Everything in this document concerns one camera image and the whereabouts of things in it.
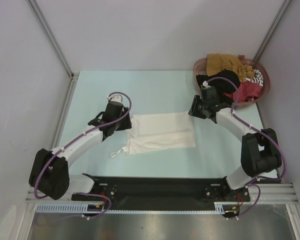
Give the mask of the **black tank top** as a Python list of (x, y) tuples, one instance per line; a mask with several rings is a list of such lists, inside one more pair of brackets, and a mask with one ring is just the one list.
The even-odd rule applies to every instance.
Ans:
[(211, 76), (199, 74), (195, 79), (200, 88), (204, 86), (204, 82), (207, 82), (208, 86), (214, 87), (220, 101), (229, 105), (234, 101), (232, 98), (225, 96), (224, 93), (232, 94), (241, 85), (238, 75), (231, 70), (222, 70)]

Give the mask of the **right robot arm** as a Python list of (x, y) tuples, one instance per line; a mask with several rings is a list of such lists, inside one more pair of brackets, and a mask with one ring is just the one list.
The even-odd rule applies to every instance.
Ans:
[(221, 195), (248, 186), (256, 181), (279, 181), (280, 178), (263, 176), (280, 168), (283, 164), (276, 132), (271, 129), (257, 129), (241, 119), (233, 106), (222, 102), (215, 87), (203, 87), (195, 95), (188, 114), (200, 119), (210, 119), (241, 142), (240, 166), (222, 179)]

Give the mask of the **white tank top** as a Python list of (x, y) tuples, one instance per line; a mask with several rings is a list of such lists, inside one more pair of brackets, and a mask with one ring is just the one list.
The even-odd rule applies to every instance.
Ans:
[(126, 145), (112, 152), (111, 158), (121, 152), (125, 155), (136, 155), (196, 147), (193, 122), (186, 111), (135, 114), (131, 123), (132, 128), (126, 131)]

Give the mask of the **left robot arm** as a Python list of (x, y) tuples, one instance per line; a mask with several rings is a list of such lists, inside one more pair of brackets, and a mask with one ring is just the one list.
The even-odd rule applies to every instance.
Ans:
[(109, 101), (106, 109), (90, 120), (74, 139), (51, 150), (40, 149), (28, 181), (35, 198), (59, 200), (65, 194), (89, 194), (96, 179), (86, 173), (71, 175), (69, 169), (84, 153), (116, 131), (131, 129), (130, 110), (130, 106)]

